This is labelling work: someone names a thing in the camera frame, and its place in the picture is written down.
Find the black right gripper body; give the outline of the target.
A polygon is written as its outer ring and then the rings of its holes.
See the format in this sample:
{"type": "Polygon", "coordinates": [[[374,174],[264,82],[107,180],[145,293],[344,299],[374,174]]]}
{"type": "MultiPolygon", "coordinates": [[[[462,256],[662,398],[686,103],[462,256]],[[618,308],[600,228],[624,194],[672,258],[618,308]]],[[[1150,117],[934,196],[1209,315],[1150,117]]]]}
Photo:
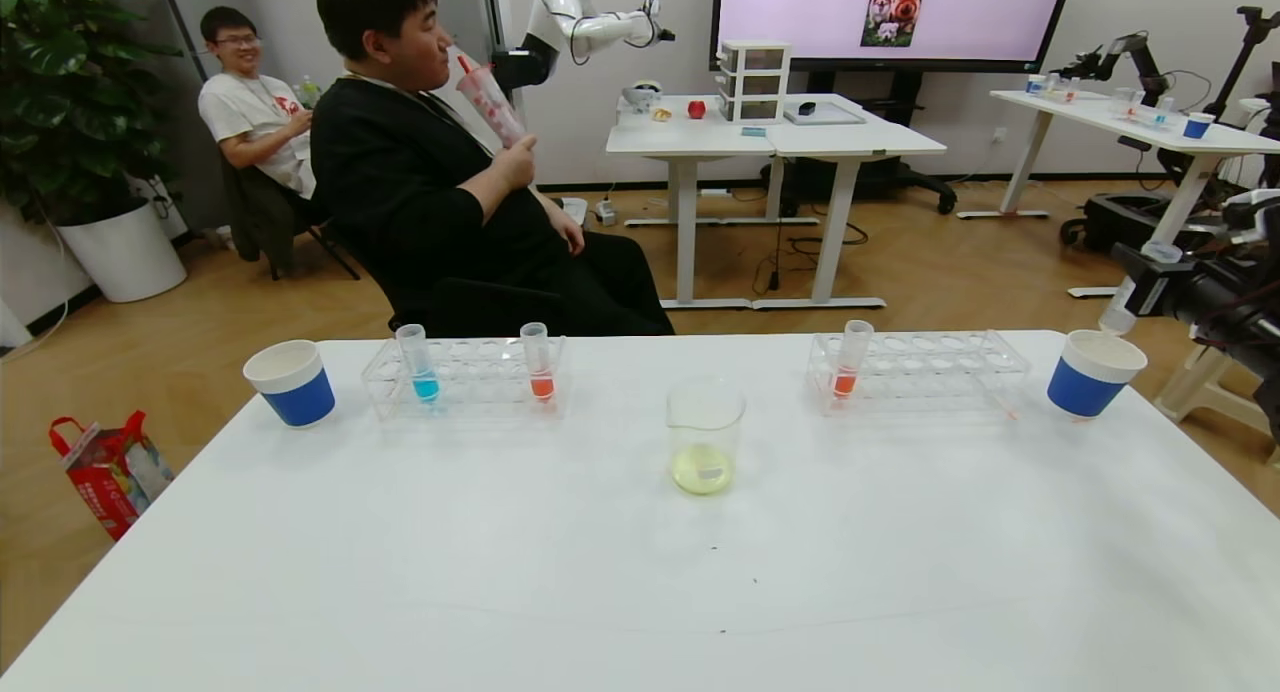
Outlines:
{"type": "Polygon", "coordinates": [[[1199,326],[1212,313],[1229,313],[1245,295],[1240,279],[1208,260],[1126,260],[1124,271],[1134,283],[1124,310],[1138,318],[1166,317],[1199,326]]]}

